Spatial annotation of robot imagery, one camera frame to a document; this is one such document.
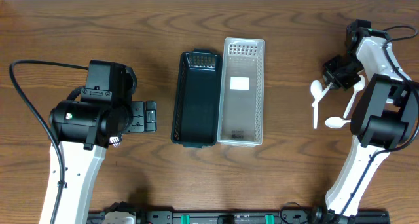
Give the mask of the white plastic spoon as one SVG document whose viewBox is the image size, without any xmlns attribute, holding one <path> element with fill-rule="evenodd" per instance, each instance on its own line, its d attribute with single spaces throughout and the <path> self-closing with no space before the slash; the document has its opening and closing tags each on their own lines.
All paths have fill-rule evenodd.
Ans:
<svg viewBox="0 0 419 224">
<path fill-rule="evenodd" d="M 321 99 L 323 92 L 322 84 L 319 80 L 315 80 L 310 85 L 310 93 L 314 97 L 313 107 L 313 129 L 318 127 L 318 101 Z"/>
<path fill-rule="evenodd" d="M 350 101 L 348 102 L 348 105 L 346 106 L 345 112 L 343 114 L 343 117 L 346 119 L 347 116 L 349 115 L 349 112 L 354 104 L 356 95 L 358 92 L 362 91 L 365 87 L 365 77 L 360 75 L 360 81 L 357 82 L 355 85 L 353 85 L 353 89 L 354 89 L 354 93 L 352 94 Z"/>
<path fill-rule="evenodd" d="M 343 119 L 341 117 L 329 117 L 325 120 L 325 125 L 329 128 L 339 129 L 350 122 L 350 119 Z"/>
</svg>

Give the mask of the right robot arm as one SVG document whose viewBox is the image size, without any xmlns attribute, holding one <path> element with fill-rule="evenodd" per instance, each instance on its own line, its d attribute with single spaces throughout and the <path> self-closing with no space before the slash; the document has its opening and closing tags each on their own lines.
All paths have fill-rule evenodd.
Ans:
<svg viewBox="0 0 419 224">
<path fill-rule="evenodd" d="M 352 22 L 346 28 L 345 55 L 323 65 L 323 78 L 332 89 L 359 83 L 361 71 L 368 80 L 350 119 L 350 154 L 325 196 L 323 222 L 354 222 L 377 168 L 418 135 L 418 83 L 397 62 L 388 32 L 373 29 L 367 20 Z"/>
</svg>

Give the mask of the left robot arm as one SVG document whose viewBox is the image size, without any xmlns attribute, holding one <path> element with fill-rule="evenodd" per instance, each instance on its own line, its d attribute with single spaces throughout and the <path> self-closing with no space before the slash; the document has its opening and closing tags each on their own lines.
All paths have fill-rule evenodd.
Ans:
<svg viewBox="0 0 419 224">
<path fill-rule="evenodd" d="M 74 89 L 49 116 L 56 143 L 41 223 L 86 223 L 92 191 L 108 147 L 122 135 L 156 131 L 156 102 L 133 101 L 134 70 L 92 60 L 85 86 Z"/>
</svg>

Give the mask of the white plastic spoon crossing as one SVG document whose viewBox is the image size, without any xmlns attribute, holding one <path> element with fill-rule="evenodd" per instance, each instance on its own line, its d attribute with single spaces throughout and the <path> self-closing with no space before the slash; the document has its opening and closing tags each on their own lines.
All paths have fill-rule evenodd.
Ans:
<svg viewBox="0 0 419 224">
<path fill-rule="evenodd" d="M 315 80 L 311 83 L 310 93 L 314 97 L 314 102 L 312 103 L 312 107 L 316 108 L 318 106 L 318 103 L 326 95 L 326 93 L 329 91 L 331 86 L 333 86 L 333 83 L 329 83 L 329 85 L 324 90 L 319 80 Z"/>
</svg>

